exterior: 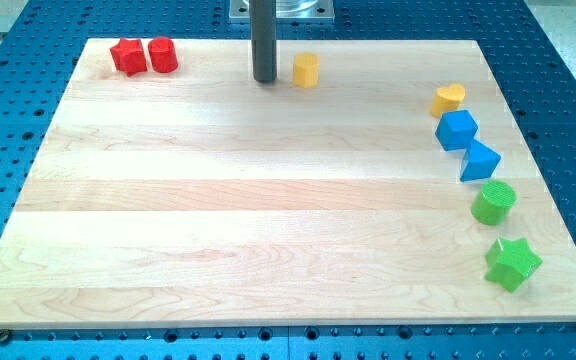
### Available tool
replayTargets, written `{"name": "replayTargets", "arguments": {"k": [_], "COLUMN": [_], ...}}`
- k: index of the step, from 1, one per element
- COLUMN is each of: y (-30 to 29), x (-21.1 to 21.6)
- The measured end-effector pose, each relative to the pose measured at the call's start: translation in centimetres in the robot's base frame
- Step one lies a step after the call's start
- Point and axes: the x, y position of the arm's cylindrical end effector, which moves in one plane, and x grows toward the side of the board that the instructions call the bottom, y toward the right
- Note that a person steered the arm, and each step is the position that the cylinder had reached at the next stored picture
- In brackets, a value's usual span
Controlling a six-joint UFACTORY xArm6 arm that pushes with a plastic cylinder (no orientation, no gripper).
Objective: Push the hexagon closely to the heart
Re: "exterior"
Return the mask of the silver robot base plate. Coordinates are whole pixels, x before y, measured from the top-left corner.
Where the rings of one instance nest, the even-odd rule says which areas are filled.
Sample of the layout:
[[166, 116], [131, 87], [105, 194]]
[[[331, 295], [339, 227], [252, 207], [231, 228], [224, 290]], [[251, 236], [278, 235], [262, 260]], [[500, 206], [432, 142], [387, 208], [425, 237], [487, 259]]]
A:
[[[249, 21], [249, 0], [228, 0], [228, 13], [232, 21]], [[278, 20], [310, 21], [334, 20], [333, 0], [276, 0]]]

